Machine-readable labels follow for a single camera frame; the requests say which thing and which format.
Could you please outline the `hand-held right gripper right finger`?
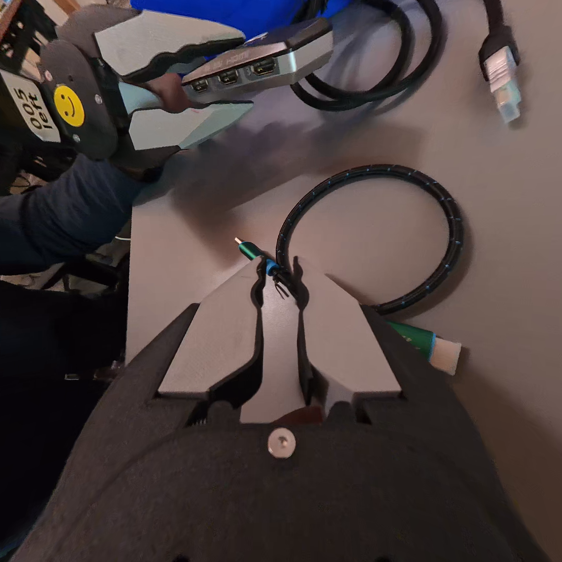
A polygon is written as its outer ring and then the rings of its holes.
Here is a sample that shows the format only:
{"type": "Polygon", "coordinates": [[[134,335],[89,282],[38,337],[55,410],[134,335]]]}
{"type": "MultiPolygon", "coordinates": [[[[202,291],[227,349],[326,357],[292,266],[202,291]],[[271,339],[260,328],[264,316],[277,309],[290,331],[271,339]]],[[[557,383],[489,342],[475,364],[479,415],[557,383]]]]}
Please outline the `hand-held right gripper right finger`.
{"type": "Polygon", "coordinates": [[[358,300],[303,257],[293,259],[293,275],[305,405],[398,397],[401,387],[358,300]]]}

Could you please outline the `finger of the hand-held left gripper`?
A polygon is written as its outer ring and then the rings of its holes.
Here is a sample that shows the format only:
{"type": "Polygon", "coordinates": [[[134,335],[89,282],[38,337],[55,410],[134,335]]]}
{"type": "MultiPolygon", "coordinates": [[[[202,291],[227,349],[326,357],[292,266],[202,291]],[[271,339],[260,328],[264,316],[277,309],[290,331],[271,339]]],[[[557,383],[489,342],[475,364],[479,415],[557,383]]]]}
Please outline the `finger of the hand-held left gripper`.
{"type": "Polygon", "coordinates": [[[119,83],[119,92],[130,117],[128,134],[136,151],[192,148],[229,128],[253,108],[252,101],[221,102],[171,113],[147,89],[119,83]]]}
{"type": "Polygon", "coordinates": [[[228,25],[155,11],[142,11],[93,36],[102,60],[132,83],[156,79],[175,64],[221,54],[246,39],[228,25]]]}

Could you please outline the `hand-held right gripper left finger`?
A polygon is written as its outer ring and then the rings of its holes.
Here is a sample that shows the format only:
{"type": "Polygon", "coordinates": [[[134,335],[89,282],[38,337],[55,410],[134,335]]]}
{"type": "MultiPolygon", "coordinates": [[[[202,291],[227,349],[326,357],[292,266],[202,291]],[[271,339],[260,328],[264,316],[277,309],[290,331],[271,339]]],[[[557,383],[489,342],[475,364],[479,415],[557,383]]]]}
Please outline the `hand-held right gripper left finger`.
{"type": "Polygon", "coordinates": [[[240,408],[263,380],[265,259],[254,258],[199,304],[158,388],[165,397],[240,408]]]}

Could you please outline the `blue plastic bin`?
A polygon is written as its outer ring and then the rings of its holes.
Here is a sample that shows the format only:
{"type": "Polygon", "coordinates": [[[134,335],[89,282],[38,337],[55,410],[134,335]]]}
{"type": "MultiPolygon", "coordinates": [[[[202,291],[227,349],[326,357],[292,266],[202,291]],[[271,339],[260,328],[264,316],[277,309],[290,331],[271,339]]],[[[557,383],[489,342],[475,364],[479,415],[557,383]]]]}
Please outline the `blue plastic bin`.
{"type": "Polygon", "coordinates": [[[136,10],[209,20],[241,30],[247,39],[296,22],[306,1],[130,1],[136,10]]]}

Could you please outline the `silver hub with black cable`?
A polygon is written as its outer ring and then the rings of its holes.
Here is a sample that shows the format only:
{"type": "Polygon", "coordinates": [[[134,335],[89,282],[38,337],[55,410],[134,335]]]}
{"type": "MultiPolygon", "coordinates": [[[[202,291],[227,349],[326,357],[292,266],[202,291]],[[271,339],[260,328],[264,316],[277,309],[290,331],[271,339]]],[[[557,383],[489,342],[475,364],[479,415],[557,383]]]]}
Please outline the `silver hub with black cable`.
{"type": "MultiPolygon", "coordinates": [[[[344,90],[315,75],[332,57],[333,28],[317,17],[327,1],[307,1],[289,26],[256,36],[191,71],[182,79],[194,102],[214,103],[234,95],[290,86],[309,107],[343,112],[367,104],[407,97],[418,89],[435,67],[445,43],[445,26],[436,1],[418,1],[429,24],[430,42],[425,56],[409,74],[407,70],[415,33],[404,10],[394,1],[364,1],[383,13],[400,31],[400,48],[389,72],[367,90],[344,90]]],[[[520,55],[511,27],[505,24],[501,1],[483,1],[488,35],[479,53],[484,80],[504,123],[521,115],[522,96],[516,77],[520,55]]]]}

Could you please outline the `white plug cap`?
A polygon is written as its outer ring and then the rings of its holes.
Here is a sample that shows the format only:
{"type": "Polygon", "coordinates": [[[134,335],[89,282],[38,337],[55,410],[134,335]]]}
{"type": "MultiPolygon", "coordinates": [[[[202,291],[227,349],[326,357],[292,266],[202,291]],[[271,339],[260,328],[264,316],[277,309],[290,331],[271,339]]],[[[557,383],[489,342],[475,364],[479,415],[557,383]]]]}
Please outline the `white plug cap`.
{"type": "Polygon", "coordinates": [[[440,337],[435,337],[429,363],[436,369],[450,376],[454,376],[458,368],[461,350],[462,345],[459,342],[452,342],[440,337]]]}

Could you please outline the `person's left hand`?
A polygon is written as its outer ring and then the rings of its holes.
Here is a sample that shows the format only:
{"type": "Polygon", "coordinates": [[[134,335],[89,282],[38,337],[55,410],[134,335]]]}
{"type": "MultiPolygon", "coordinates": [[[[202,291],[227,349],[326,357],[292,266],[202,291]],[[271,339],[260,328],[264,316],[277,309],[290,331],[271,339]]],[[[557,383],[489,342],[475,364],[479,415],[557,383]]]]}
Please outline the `person's left hand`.
{"type": "Polygon", "coordinates": [[[143,87],[158,96],[167,112],[178,114],[195,107],[182,88],[181,77],[176,73],[166,73],[146,82],[143,87]]]}

